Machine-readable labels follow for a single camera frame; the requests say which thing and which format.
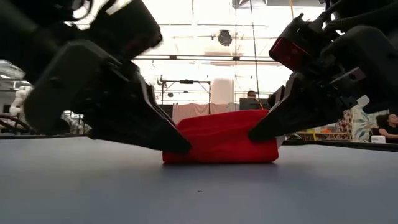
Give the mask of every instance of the wire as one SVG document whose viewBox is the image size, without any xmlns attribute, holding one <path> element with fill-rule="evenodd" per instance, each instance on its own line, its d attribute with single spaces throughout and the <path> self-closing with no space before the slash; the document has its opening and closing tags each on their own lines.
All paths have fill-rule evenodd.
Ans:
<svg viewBox="0 0 398 224">
<path fill-rule="evenodd" d="M 237 25 L 237 17 L 238 17 L 238 0 L 235 0 L 235 57 L 238 56 L 238 43 L 237 43 L 237 34 L 238 34 L 238 25 Z M 236 111 L 236 87 L 238 86 L 238 60 L 235 58 L 235 88 L 233 90 L 233 95 L 234 95 L 234 105 L 235 105 L 235 111 Z"/>
<path fill-rule="evenodd" d="M 261 103 L 261 101 L 260 101 L 260 98 L 258 98 L 258 99 L 256 99 L 258 102 L 259 102 L 259 104 L 260 104 L 260 107 L 261 107 L 261 109 L 263 110 L 264 109 L 264 107 L 262 106 L 262 103 Z"/>
<path fill-rule="evenodd" d="M 334 5 L 330 6 L 325 12 L 321 13 L 318 18 L 325 22 L 337 9 L 347 3 L 349 0 L 339 0 Z"/>
<path fill-rule="evenodd" d="M 330 1 L 327 0 L 327 1 L 325 1 L 325 11 L 327 11 L 329 8 L 330 8 Z M 327 23 L 330 21 L 331 21 L 331 15 L 326 18 L 325 22 Z"/>
<path fill-rule="evenodd" d="M 289 0 L 289 5 L 290 5 L 290 11 L 292 11 L 292 19 L 294 19 L 294 13 L 293 13 L 293 0 Z"/>
<path fill-rule="evenodd" d="M 2 126 L 4 126 L 5 128 L 10 129 L 10 130 L 18 131 L 18 132 L 31 131 L 31 128 L 30 128 L 30 126 L 28 124 L 26 124 L 25 122 L 15 118 L 15 117 L 12 117 L 12 116 L 9 116 L 9 115 L 0 114 L 0 119 L 9 119 L 9 120 L 15 122 L 16 126 L 12 126 L 12 125 L 0 120 L 0 124 Z M 21 125 L 24 129 L 18 128 L 17 125 Z"/>
<path fill-rule="evenodd" d="M 253 5 L 252 5 L 252 0 L 250 0 L 250 11 L 251 11 L 251 15 L 252 15 L 252 20 L 251 20 L 251 24 L 252 24 L 252 29 L 253 29 L 253 42 L 254 42 L 254 63 L 256 65 L 256 83 L 257 83 L 257 95 L 258 95 L 258 100 L 260 102 L 260 87 L 259 87 L 259 72 L 257 69 L 257 50 L 256 50 L 256 33 L 254 31 L 254 14 L 253 14 Z"/>
<path fill-rule="evenodd" d="M 393 2 L 371 12 L 331 21 L 326 25 L 325 30 L 350 29 L 358 24 L 378 26 L 386 21 L 394 20 L 397 10 L 398 2 Z"/>
</svg>

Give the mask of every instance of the folded red fabric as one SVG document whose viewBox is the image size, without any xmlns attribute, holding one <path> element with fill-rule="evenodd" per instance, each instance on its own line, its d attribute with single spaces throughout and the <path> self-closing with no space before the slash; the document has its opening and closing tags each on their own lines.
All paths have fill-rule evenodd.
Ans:
<svg viewBox="0 0 398 224">
<path fill-rule="evenodd" d="M 166 163 L 259 163 L 278 159 L 276 139 L 251 142 L 248 131 L 268 113 L 242 110 L 184 119 L 177 129 L 191 143 L 188 154 L 163 152 Z"/>
</svg>

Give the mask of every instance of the gray table surface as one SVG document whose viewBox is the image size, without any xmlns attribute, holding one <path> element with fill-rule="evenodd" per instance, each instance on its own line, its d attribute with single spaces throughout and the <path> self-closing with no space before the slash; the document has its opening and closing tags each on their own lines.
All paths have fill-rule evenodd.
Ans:
<svg viewBox="0 0 398 224">
<path fill-rule="evenodd" d="M 338 147 L 165 166 L 160 152 L 113 142 L 1 140 L 0 223 L 398 223 L 397 172 L 397 153 Z"/>
</svg>

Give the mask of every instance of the man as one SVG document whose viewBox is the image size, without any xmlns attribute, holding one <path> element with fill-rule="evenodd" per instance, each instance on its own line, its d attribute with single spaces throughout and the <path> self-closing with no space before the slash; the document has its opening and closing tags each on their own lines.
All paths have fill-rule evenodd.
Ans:
<svg viewBox="0 0 398 224">
<path fill-rule="evenodd" d="M 248 91 L 248 98 L 256 98 L 256 92 L 255 91 Z"/>
</svg>

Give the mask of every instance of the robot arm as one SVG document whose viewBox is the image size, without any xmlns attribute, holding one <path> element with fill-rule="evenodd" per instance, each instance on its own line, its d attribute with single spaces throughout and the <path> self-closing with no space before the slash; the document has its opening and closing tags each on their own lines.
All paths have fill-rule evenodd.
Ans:
<svg viewBox="0 0 398 224">
<path fill-rule="evenodd" d="M 0 58 L 23 69 L 34 85 L 24 101 L 27 122 L 44 134 L 69 132 L 61 116 L 70 110 L 83 115 L 93 139 L 188 152 L 189 142 L 131 62 L 162 40 L 144 3 L 108 0 L 89 29 L 66 25 L 77 20 L 73 12 L 85 2 L 93 5 L 93 0 L 0 1 L 0 40 L 7 42 L 0 45 Z"/>
<path fill-rule="evenodd" d="M 335 123 L 363 95 L 366 113 L 398 103 L 398 1 L 328 5 L 313 22 L 295 18 L 272 46 L 270 57 L 293 74 L 269 98 L 269 114 L 249 132 L 253 141 Z"/>
</svg>

